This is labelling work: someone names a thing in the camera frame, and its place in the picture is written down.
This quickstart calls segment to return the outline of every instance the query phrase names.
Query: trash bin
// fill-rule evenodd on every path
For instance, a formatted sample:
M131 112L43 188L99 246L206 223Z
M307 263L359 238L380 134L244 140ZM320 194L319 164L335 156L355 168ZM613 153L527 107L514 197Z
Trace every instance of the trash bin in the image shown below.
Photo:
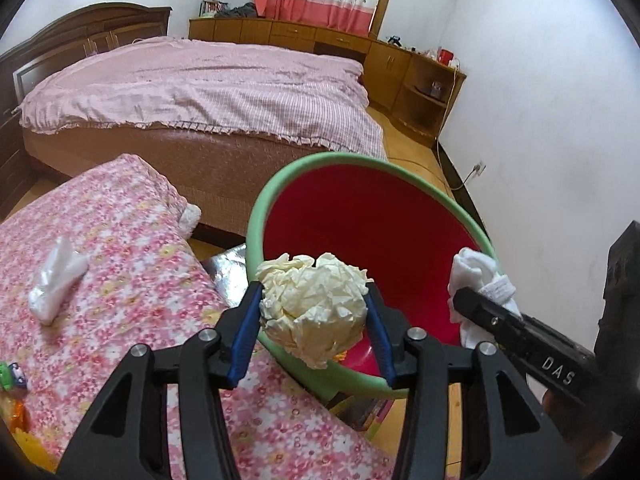
M495 257L486 235L452 199L425 180L388 162L350 153L306 156L280 170L264 187L246 236L248 279L264 260L282 253L317 258L331 252L367 269L385 304L442 342L460 344L449 322L447 284L452 258L470 247ZM364 338L340 364L311 370L271 342L260 341L280 364L323 402L348 396L394 399Z

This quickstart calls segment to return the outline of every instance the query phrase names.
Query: bed headboard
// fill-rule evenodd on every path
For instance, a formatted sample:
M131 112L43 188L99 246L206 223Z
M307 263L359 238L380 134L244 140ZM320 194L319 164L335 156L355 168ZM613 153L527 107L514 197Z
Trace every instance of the bed headboard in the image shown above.
M33 183L12 110L40 81L87 56L166 35L171 7L95 4L47 25L0 56L0 221Z

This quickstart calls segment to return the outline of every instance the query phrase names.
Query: metal screw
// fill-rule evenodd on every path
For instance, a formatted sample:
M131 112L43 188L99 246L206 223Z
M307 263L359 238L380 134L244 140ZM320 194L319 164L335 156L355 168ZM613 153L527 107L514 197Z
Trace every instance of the metal screw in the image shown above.
M201 341L213 341L218 336L218 332L213 328L204 328L198 333L198 338Z
M409 339L413 339L414 341L422 341L425 337L427 337L426 331L419 326L412 326L409 330L406 331L406 334L409 336Z
M481 354L484 355L494 355L498 349L495 347L493 343L489 343L488 341L483 341L478 345L478 349Z
M130 352L133 357L142 357L144 354L146 354L146 345L143 345L142 343L133 345Z

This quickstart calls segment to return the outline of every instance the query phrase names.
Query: pink floral fabric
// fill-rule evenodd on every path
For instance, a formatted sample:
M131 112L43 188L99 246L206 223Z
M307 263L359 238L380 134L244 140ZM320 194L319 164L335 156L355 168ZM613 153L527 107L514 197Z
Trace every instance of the pink floral fabric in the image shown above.
M32 432L60 457L111 371L133 344L181 344L226 308L178 231L186 207L134 155L98 166L0 225L0 359L18 361ZM90 268L51 327L28 311L38 266L59 235ZM177 393L169 392L172 474L184 478ZM393 461L328 413L258 343L222 403L243 479L386 479Z

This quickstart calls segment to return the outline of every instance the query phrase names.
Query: pile of dark clothes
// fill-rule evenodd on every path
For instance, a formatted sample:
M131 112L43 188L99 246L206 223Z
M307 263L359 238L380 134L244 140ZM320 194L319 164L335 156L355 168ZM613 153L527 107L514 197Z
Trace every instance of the pile of dark clothes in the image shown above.
M258 12L255 10L255 4L248 2L241 7L235 9L220 10L216 13L216 18L257 18Z

